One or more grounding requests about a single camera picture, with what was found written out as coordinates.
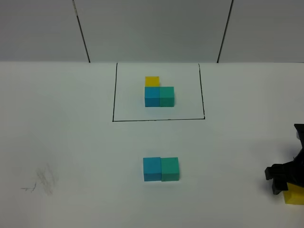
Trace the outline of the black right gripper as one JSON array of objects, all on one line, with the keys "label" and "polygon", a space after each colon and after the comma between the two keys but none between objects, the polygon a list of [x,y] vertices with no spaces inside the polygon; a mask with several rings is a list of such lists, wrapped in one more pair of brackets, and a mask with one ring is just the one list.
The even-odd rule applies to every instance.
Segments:
[{"label": "black right gripper", "polygon": [[290,162],[273,164],[265,169],[266,180],[273,180],[272,191],[274,195],[288,191],[288,183],[304,187],[304,124],[296,123],[294,127],[302,145],[298,155]]}]

